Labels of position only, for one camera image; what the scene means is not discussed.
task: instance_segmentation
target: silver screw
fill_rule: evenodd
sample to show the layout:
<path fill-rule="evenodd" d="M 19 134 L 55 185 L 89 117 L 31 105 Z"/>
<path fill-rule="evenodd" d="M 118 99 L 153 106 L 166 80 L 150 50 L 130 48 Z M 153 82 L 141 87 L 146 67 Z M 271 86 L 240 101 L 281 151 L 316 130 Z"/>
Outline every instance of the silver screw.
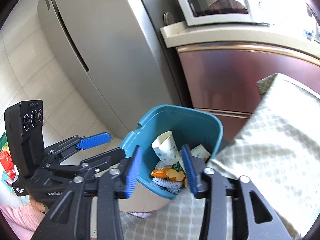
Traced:
<path fill-rule="evenodd" d="M 73 179 L 73 181 L 74 181 L 75 183 L 81 183 L 81 182 L 84 181 L 84 178 L 81 177 L 81 176 L 76 176 L 76 177 Z"/>
<path fill-rule="evenodd" d="M 239 179 L 243 183 L 248 183 L 250 181 L 249 177 L 247 176 L 241 176 Z"/>
<path fill-rule="evenodd" d="M 212 174 L 214 174 L 214 169 L 212 169 L 212 168 L 205 168 L 205 169 L 204 169 L 204 173 L 209 174 L 209 175 L 212 175 Z"/>
<path fill-rule="evenodd" d="M 111 175 L 117 175 L 117 174 L 120 173 L 120 170 L 117 169 L 117 168 L 113 168 L 113 169 L 111 169 L 109 172 L 110 172 Z"/>

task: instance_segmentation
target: lens ring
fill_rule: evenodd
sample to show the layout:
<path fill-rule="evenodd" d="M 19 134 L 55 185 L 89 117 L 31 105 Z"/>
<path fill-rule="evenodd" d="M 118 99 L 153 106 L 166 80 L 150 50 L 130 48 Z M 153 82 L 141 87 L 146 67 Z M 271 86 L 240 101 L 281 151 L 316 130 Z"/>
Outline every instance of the lens ring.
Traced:
<path fill-rule="evenodd" d="M 23 118 L 23 128 L 28 131 L 30 128 L 30 117 L 28 114 L 25 114 Z"/>
<path fill-rule="evenodd" d="M 38 113 L 36 110 L 32 110 L 31 113 L 31 124 L 33 127 L 37 126 L 37 122 L 38 122 Z"/>
<path fill-rule="evenodd" d="M 42 122 L 42 120 L 43 120 L 42 109 L 39 109 L 39 112 L 38 112 L 38 120 L 39 120 L 39 122 Z"/>

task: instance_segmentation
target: red plastic bag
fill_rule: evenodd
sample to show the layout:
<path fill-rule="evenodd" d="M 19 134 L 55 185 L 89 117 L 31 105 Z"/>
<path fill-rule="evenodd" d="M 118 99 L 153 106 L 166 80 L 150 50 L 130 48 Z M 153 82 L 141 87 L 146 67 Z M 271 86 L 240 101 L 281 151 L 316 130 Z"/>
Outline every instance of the red plastic bag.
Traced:
<path fill-rule="evenodd" d="M 10 177 L 10 179 L 13 180 L 14 177 L 16 176 L 16 171 L 14 169 L 11 156 L 7 151 L 1 151 L 0 152 L 0 162 L 1 162 L 5 172 Z"/>

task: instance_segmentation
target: blue trash can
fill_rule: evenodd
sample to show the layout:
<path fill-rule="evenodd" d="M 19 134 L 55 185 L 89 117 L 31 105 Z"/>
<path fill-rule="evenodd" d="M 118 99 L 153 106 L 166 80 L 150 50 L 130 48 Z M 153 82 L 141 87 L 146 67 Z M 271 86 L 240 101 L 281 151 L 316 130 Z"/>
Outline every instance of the blue trash can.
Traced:
<path fill-rule="evenodd" d="M 207 114 L 181 106 L 161 105 L 147 112 L 138 122 L 135 131 L 130 131 L 120 144 L 126 157 L 131 157 L 136 145 L 142 149 L 142 164 L 138 181 L 157 195 L 172 199 L 176 195 L 152 182 L 151 171 L 159 161 L 153 151 L 152 142 L 162 133 L 172 131 L 178 150 L 188 144 L 191 149 L 202 144 L 211 158 L 219 149 L 223 134 L 220 120 Z"/>

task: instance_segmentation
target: floor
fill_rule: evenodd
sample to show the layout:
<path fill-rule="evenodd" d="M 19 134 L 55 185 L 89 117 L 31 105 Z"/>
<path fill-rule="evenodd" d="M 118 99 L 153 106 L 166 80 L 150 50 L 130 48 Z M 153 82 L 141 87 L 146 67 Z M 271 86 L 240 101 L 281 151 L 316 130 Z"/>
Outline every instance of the floor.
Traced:
<path fill-rule="evenodd" d="M 49 146 L 73 135 L 90 136 L 110 132 L 90 109 L 70 82 L 44 36 L 36 11 L 38 0 L 20 0 L 0 30 L 0 133 L 4 128 L 4 110 L 20 101 L 44 102 L 44 145 Z M 79 151 L 64 164 L 117 147 L 120 138 L 106 145 Z M 0 203 L 21 205 L 14 193 L 0 186 Z M 129 200 L 120 200 L 123 211 L 152 211 L 168 203 L 137 183 Z M 96 237 L 97 198 L 92 201 L 91 235 Z"/>

